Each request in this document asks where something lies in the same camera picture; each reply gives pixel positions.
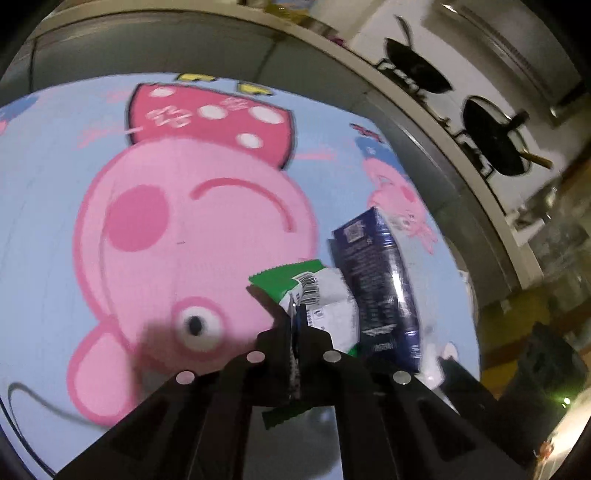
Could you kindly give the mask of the dark blue drink carton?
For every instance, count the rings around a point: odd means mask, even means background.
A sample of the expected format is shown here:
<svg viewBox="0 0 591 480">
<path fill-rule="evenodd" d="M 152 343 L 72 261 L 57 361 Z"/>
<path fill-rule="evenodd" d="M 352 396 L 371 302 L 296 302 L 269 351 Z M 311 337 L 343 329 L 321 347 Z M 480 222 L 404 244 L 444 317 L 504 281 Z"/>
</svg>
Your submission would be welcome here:
<svg viewBox="0 0 591 480">
<path fill-rule="evenodd" d="M 378 355 L 410 373 L 422 357 L 418 309 L 401 249 L 376 207 L 332 232 L 335 266 L 358 306 L 356 354 Z"/>
</svg>

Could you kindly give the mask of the green white snack wrapper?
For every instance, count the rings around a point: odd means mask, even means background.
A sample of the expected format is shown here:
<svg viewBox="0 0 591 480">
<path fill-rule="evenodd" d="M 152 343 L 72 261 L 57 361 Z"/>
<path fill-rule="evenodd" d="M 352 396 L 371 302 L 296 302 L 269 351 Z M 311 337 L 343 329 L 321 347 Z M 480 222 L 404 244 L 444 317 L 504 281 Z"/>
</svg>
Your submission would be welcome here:
<svg viewBox="0 0 591 480">
<path fill-rule="evenodd" d="M 355 354 L 359 343 L 359 313 L 342 272 L 320 260 L 273 267 L 249 277 L 290 318 L 290 400 L 284 406 L 263 412 L 263 424 L 274 428 L 310 407 L 301 401 L 301 331 L 305 326 L 331 336 L 332 347 Z"/>
</svg>

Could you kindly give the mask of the grey kitchen cabinet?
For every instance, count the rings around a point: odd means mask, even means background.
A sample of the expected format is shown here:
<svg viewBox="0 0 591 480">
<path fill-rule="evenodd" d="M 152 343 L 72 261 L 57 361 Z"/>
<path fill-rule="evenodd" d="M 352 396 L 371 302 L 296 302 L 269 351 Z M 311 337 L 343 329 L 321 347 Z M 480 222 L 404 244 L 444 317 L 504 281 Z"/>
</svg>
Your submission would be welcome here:
<svg viewBox="0 0 591 480">
<path fill-rule="evenodd" d="M 204 73 L 276 87 L 372 120 L 398 152 L 464 260 L 483 317 L 506 313 L 527 280 L 487 183 L 400 87 L 321 35 L 249 8 L 92 1 L 35 18 L 1 56 L 1 99 L 122 73 Z"/>
</svg>

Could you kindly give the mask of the blue pig cartoon tablecloth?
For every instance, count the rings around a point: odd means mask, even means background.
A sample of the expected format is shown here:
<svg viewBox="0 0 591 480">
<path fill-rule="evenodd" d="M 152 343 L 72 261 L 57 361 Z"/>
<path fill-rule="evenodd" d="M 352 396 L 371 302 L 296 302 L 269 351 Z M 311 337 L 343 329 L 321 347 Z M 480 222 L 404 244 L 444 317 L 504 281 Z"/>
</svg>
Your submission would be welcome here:
<svg viewBox="0 0 591 480">
<path fill-rule="evenodd" d="M 480 371 L 470 301 L 413 183 L 422 158 L 366 113 L 198 75 L 112 75 L 1 108 L 1 433 L 48 479 L 142 393 L 224 366 L 271 325 L 249 277 L 332 263 L 370 207 L 397 224 L 438 347 Z"/>
</svg>

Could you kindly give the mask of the black wok on stove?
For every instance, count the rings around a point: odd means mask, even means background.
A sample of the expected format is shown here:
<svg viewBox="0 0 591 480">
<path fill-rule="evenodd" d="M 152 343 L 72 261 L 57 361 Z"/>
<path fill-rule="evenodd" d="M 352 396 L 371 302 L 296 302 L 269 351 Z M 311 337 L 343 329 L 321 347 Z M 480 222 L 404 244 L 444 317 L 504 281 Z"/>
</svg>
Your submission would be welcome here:
<svg viewBox="0 0 591 480">
<path fill-rule="evenodd" d="M 509 116 L 487 98 L 471 95 L 466 98 L 462 111 L 463 133 L 471 138 L 492 170 L 501 175 L 521 176 L 533 165 L 552 170 L 553 162 L 533 154 L 519 131 L 529 118 L 525 110 Z"/>
</svg>

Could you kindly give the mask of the black frying pan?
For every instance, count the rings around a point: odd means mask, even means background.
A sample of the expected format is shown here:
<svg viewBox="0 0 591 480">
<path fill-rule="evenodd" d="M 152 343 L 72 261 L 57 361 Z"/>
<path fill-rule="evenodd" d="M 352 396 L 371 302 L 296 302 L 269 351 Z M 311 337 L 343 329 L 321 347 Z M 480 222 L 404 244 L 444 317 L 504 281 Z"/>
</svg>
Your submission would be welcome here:
<svg viewBox="0 0 591 480">
<path fill-rule="evenodd" d="M 391 80 L 394 72 L 400 71 L 408 78 L 417 90 L 433 94 L 444 94 L 454 90 L 450 81 L 427 59 L 419 55 L 414 48 L 414 37 L 410 24 L 400 15 L 395 15 L 401 30 L 404 32 L 405 44 L 386 37 L 384 42 L 385 56 L 375 64 L 377 71 L 382 72 Z"/>
</svg>

